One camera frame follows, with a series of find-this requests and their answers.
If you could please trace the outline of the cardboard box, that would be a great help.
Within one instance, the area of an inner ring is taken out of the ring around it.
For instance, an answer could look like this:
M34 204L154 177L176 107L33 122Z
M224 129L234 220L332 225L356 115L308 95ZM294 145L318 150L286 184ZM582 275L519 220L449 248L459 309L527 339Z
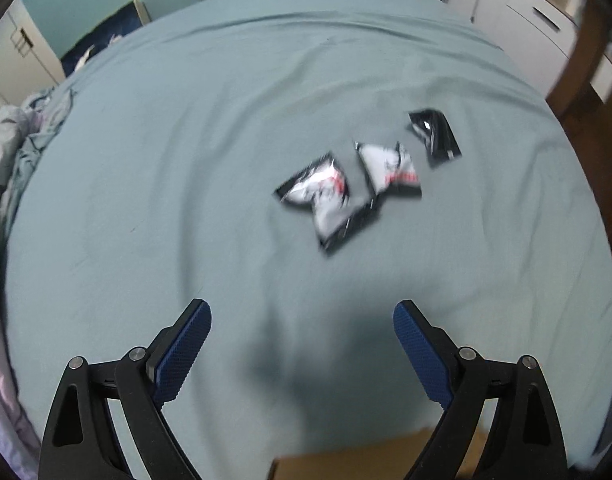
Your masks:
M432 428L377 444L333 452L275 458L268 472L274 480L403 479L432 436Z

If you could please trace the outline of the white snack packet upper right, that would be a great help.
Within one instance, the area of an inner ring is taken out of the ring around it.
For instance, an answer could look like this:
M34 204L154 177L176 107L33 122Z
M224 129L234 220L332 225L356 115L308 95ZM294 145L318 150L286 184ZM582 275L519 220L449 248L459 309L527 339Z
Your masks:
M421 195L417 170L402 144L397 142L394 148L387 148L357 142L355 151L374 198L388 194Z

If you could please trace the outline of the white snack packet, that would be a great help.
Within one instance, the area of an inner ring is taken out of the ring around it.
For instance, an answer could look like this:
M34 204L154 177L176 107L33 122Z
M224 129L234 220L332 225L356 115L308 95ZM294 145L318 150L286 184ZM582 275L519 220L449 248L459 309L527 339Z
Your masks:
M334 252L379 213L374 197L354 200L346 173L333 153L327 152L293 174L274 190L281 203L307 208L324 252Z
M421 195L417 170L402 144L397 142L394 148L387 148L357 142L355 151L374 198L388 194Z

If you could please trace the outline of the black snack packet far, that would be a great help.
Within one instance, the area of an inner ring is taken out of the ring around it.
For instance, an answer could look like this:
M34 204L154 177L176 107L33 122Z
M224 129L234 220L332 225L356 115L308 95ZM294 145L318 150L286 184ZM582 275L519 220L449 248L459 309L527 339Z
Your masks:
M435 108L408 114L413 133L424 143L432 168L461 156L461 150L446 116Z

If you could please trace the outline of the crumpled grey blanket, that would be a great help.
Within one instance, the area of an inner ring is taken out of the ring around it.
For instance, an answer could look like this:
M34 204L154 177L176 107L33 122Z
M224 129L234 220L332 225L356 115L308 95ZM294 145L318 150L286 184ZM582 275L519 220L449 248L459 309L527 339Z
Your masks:
M0 281L4 250L22 195L42 154L71 113L74 94L36 92L21 105L0 107Z

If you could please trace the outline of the white snack packet upper left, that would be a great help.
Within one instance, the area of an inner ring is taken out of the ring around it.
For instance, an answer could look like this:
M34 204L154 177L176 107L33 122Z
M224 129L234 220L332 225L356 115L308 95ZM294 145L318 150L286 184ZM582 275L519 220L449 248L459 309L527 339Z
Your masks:
M374 197L354 200L346 173L333 153L327 152L293 174L274 190L281 203L307 208L324 252L334 252L379 213Z

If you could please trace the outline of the teal bed sheet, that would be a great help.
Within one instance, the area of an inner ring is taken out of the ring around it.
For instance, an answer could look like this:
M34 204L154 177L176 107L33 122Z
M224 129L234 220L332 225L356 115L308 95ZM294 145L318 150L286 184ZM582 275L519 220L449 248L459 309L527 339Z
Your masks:
M404 299L534 356L568 460L612 393L612 256L582 166L504 51L435 0L210 0L97 55L23 192L4 312L44 430L66 362L213 325L166 417L207 479L431 426Z

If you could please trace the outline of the white door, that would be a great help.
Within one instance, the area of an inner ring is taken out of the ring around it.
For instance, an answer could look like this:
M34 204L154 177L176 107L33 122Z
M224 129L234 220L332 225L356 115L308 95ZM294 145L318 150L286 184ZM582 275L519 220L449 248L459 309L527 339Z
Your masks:
M20 105L30 94L65 79L62 64L22 0L0 18L0 107Z

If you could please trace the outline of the white cabinet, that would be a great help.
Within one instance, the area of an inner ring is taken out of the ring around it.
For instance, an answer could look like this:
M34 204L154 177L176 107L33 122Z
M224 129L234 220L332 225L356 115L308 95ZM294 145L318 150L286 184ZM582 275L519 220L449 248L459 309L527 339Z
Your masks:
M506 52L544 96L570 58L586 0L440 0Z

